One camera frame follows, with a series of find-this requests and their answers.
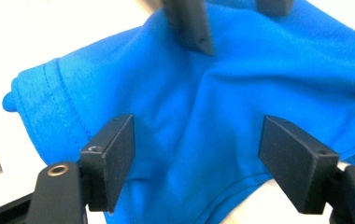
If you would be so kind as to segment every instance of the stitching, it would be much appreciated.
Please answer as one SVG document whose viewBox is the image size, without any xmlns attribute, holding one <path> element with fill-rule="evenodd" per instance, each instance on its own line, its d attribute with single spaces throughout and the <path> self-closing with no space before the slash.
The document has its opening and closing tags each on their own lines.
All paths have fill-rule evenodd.
<svg viewBox="0 0 355 224">
<path fill-rule="evenodd" d="M 66 123 L 66 121 L 64 120 L 64 117 L 62 116 L 60 107 L 59 107 L 59 106 L 57 105 L 57 103 L 56 103 L 54 94 L 53 94 L 52 91 L 51 91 L 50 83 L 49 83 L 49 80 L 47 79 L 46 66 L 45 66 L 45 65 L 43 66 L 43 75 L 44 75 L 44 78 L 46 79 L 47 87 L 48 87 L 48 89 L 49 89 L 49 92 L 50 92 L 50 95 L 51 95 L 51 98 L 52 98 L 52 102 L 54 103 L 54 106 L 55 106 L 55 108 L 56 108 L 56 111 L 57 111 L 57 113 L 58 113 L 58 116 L 59 116 L 59 118 L 61 119 L 61 121 L 62 121 L 62 123 L 63 123 L 65 129 L 67 130 L 68 135 L 72 138 L 72 140 L 73 140 L 73 142 L 75 143 L 76 147 L 79 149 L 78 141 L 76 141 L 76 138 L 75 138 L 75 137 L 73 136 L 73 134 L 70 132 L 70 129 L 68 128 L 67 123 Z"/>
<path fill-rule="evenodd" d="M 62 73 L 61 73 L 61 69 L 59 67 L 59 60 L 58 59 L 55 60 L 55 64 L 56 64 L 56 67 L 57 67 L 58 78 L 61 80 L 62 90 L 64 91 L 64 95 L 66 96 L 67 102 L 72 107 L 73 114 L 78 119 L 79 126 L 83 129 L 83 131 L 85 132 L 85 135 L 87 136 L 87 138 L 91 139 L 90 133 L 88 132 L 87 128 L 85 127 L 83 121 L 81 120 L 80 116 L 78 115 L 78 111 L 76 110 L 76 108 L 75 108 L 75 106 L 73 104 L 72 97 L 70 96 L 70 94 L 67 93 L 67 87 L 66 87 L 66 85 L 64 83 L 64 78 L 62 77 Z"/>
<path fill-rule="evenodd" d="M 28 113 L 27 113 L 27 111 L 26 111 L 26 107 L 23 106 L 23 100 L 22 100 L 22 97 L 21 97 L 21 90 L 20 90 L 19 87 L 16 88 L 16 93 L 17 93 L 17 95 L 18 95 L 17 98 L 19 99 L 20 104 L 21 104 L 22 113 L 23 113 L 23 114 L 22 114 L 22 117 L 23 117 L 23 118 L 27 118 L 27 122 L 26 122 L 25 126 L 27 127 L 27 129 L 32 130 L 32 132 L 35 134 L 35 137 L 34 137 L 34 139 L 33 139 L 32 141 L 35 143 L 35 145 L 37 145 L 38 139 L 39 139 L 39 134 L 38 134 L 38 132 L 36 131 L 36 129 L 33 128 L 33 124 L 32 124 L 32 122 L 31 122 L 31 120 L 29 119 Z M 38 151 L 38 154 L 43 158 L 45 155 L 44 155 L 44 151 L 42 150 L 42 148 L 37 148 L 37 146 L 35 146 L 35 148 L 36 148 L 36 150 Z"/>
</svg>

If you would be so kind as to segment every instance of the black bracket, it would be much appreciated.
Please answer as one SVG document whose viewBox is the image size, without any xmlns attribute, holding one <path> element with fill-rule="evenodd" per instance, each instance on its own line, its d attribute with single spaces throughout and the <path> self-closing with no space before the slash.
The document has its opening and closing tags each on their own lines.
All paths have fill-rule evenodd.
<svg viewBox="0 0 355 224">
<path fill-rule="evenodd" d="M 135 155 L 134 117 L 109 121 L 80 153 L 80 160 L 44 168 L 35 191 L 0 207 L 0 223 L 87 223 L 91 211 L 112 214 Z"/>
<path fill-rule="evenodd" d="M 285 119 L 265 116 L 259 157 L 302 214 L 334 211 L 330 222 L 355 223 L 355 165 L 343 172 L 339 155 Z"/>
<path fill-rule="evenodd" d="M 204 0 L 163 0 L 163 9 L 181 46 L 214 55 Z"/>
<path fill-rule="evenodd" d="M 282 17 L 291 12 L 293 0 L 256 0 L 256 9 L 266 16 Z"/>
</svg>

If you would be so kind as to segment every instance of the blue fabric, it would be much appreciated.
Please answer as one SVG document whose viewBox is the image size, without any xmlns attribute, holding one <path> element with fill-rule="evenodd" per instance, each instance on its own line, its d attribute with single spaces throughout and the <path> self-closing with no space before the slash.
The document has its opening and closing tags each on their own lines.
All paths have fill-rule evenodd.
<svg viewBox="0 0 355 224">
<path fill-rule="evenodd" d="M 76 161 L 109 119 L 135 115 L 136 156 L 109 223 L 220 222 L 271 178 L 257 157 L 265 114 L 355 163 L 355 32 L 303 0 L 286 18 L 206 10 L 216 57 L 183 49 L 158 11 L 21 72 L 5 97 L 48 164 Z"/>
</svg>

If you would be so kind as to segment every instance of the blue t-shirt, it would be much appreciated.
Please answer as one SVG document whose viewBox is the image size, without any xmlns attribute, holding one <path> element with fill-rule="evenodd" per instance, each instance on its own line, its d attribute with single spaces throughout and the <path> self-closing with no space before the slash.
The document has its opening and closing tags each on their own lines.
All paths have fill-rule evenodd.
<svg viewBox="0 0 355 224">
<path fill-rule="evenodd" d="M 257 156 L 264 115 L 355 163 L 355 32 L 304 0 L 283 18 L 206 11 L 215 57 L 181 47 L 160 10 L 21 72 L 5 97 L 47 164 L 77 161 L 109 119 L 135 115 L 136 155 L 109 223 L 219 223 L 271 178 Z"/>
</svg>

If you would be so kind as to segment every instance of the metal screw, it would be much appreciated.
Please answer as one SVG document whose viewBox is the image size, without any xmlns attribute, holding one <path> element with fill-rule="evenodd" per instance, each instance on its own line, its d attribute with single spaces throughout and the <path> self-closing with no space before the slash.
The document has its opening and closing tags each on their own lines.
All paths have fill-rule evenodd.
<svg viewBox="0 0 355 224">
<path fill-rule="evenodd" d="M 88 147 L 88 150 L 97 152 L 97 151 L 101 151 L 102 148 L 101 147 Z"/>
<path fill-rule="evenodd" d="M 54 167 L 51 167 L 48 171 L 47 174 L 49 176 L 58 176 L 58 175 L 63 175 L 64 173 L 69 170 L 69 166 L 66 164 L 61 164 L 61 165 L 56 165 Z"/>
</svg>

